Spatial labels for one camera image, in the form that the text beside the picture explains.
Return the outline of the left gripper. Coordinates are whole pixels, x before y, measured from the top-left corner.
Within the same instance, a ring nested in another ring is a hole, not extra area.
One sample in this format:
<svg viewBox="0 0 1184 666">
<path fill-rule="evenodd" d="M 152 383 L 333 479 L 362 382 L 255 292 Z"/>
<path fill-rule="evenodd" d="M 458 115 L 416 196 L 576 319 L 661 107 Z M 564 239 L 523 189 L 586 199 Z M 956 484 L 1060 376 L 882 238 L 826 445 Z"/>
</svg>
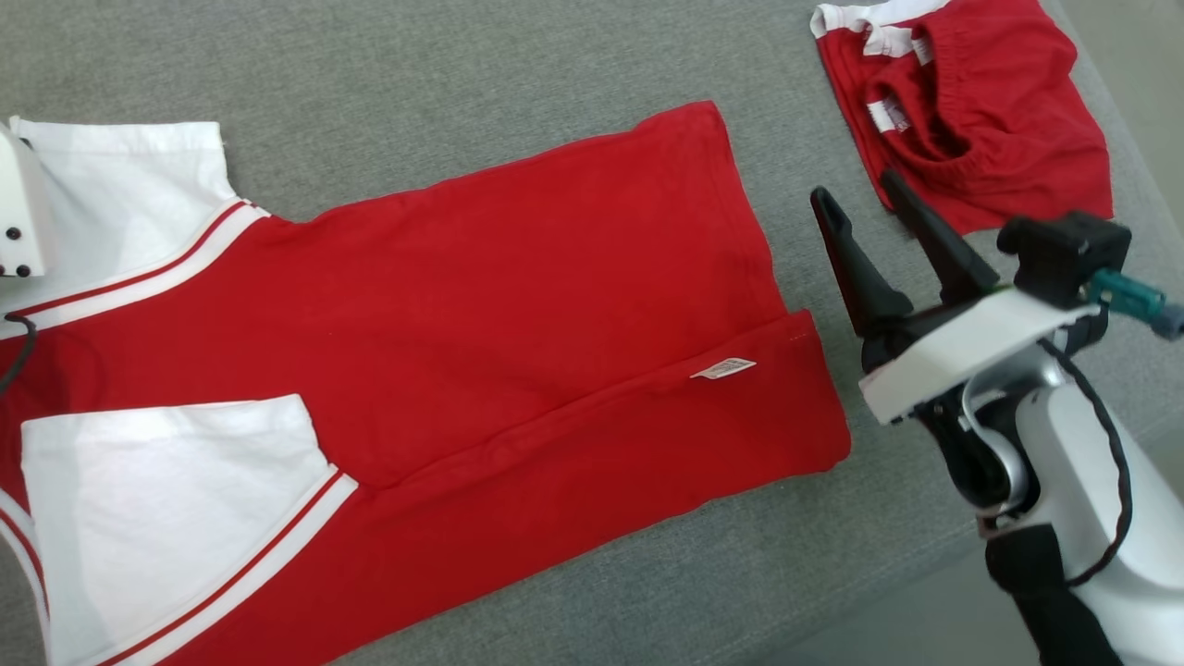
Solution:
<svg viewBox="0 0 1184 666">
<path fill-rule="evenodd" d="M 56 262 L 54 211 L 41 160 L 0 122 L 0 277 L 41 278 Z"/>
</svg>

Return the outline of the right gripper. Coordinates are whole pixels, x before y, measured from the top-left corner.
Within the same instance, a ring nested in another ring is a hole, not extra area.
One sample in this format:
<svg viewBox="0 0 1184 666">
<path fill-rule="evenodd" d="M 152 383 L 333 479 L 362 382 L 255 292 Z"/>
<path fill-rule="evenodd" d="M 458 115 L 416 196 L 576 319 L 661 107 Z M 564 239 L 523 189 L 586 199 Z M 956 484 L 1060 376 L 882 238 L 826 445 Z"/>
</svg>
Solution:
<svg viewBox="0 0 1184 666">
<path fill-rule="evenodd" d="M 960 306 L 995 290 L 999 274 L 905 177 L 896 169 L 883 169 L 880 184 L 889 207 L 929 260 L 944 306 Z M 912 301 L 893 288 L 863 252 L 849 216 L 834 196 L 816 187 L 810 205 L 856 337 L 876 337 L 884 326 L 913 315 Z M 1067 341 L 1066 327 L 1100 312 L 1096 305 L 1058 309 L 1025 292 L 995 292 L 871 371 L 861 380 L 862 396 L 877 422 L 889 423 L 910 414 L 920 416 L 924 404 L 950 389 L 960 389 L 950 409 L 953 433 L 980 438 L 1002 465 L 1008 484 L 1005 497 L 984 502 L 1019 505 L 1030 489 L 1032 472 L 1019 455 L 1019 444 L 983 425 L 976 412 L 991 401 L 1023 401 L 1040 389 L 1064 384 L 1068 376 L 1042 344 Z"/>
</svg>

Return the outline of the red shorts with white bands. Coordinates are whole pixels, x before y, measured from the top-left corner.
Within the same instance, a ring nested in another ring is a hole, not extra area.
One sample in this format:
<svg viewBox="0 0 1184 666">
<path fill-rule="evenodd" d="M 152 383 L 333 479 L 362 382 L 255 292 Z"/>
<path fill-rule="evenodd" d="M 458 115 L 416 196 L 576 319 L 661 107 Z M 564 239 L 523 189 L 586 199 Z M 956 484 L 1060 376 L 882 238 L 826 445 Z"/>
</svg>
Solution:
<svg viewBox="0 0 1184 666">
<path fill-rule="evenodd" d="M 905 178 L 959 233 L 1111 218 L 1111 156 L 1040 0 L 821 4 L 810 32 L 871 186 Z"/>
</svg>

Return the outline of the red shirt with white sleeves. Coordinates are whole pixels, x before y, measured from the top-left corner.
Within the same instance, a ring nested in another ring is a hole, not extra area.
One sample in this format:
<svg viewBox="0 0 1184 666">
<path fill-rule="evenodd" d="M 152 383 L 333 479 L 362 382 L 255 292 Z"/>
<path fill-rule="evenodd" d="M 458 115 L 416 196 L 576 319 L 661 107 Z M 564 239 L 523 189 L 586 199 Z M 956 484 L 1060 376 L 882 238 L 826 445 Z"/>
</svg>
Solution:
<svg viewBox="0 0 1184 666">
<path fill-rule="evenodd" d="M 849 455 L 722 114 L 289 222 L 215 122 L 15 119 L 0 544 L 49 666 L 320 666 Z"/>
</svg>

